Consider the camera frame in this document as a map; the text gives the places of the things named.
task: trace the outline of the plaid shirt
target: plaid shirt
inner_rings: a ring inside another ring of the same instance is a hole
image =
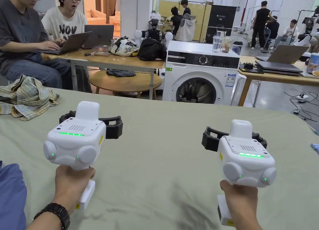
[[[0,115],[22,117],[20,120],[31,120],[50,106],[57,106],[62,98],[44,87],[33,77],[21,75],[14,83],[0,86]]]

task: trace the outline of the gray t-shirt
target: gray t-shirt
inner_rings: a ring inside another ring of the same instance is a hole
[[[0,0],[0,46],[9,42],[39,43],[48,40],[36,10],[27,8],[20,13],[10,0]],[[35,53],[12,53],[0,50],[0,73],[5,74],[17,60],[28,59]]]

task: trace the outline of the hand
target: hand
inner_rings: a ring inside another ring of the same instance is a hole
[[[65,39],[63,38],[58,38],[56,40],[53,41],[55,44],[59,45],[59,46],[63,46],[63,44],[66,42]]]
[[[37,49],[40,50],[59,50],[59,48],[57,44],[50,41],[37,43]]]
[[[55,196],[53,203],[64,206],[71,215],[78,204],[89,180],[95,175],[94,168],[75,171],[69,166],[59,166],[55,173]]]
[[[249,229],[247,225],[258,225],[257,202],[258,189],[247,186],[233,186],[226,180],[221,181],[226,203],[236,229]]]

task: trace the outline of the white controller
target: white controller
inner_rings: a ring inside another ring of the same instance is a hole
[[[274,183],[275,160],[257,140],[252,139],[249,121],[233,120],[228,136],[218,145],[218,163],[223,177],[232,185],[264,188]],[[225,196],[218,195],[218,214],[222,225],[234,227]]]
[[[69,118],[52,129],[44,142],[45,157],[53,164],[67,165],[76,171],[89,168],[99,156],[104,143],[106,125],[98,120],[99,104],[81,101],[75,118]],[[95,190],[90,180],[77,209],[84,210]]]

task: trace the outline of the watch strap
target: watch strap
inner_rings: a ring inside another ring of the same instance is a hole
[[[67,230],[70,226],[70,216],[67,209],[60,204],[50,203],[39,212],[32,221],[37,219],[41,214],[49,212],[55,214],[61,220],[61,230]]]

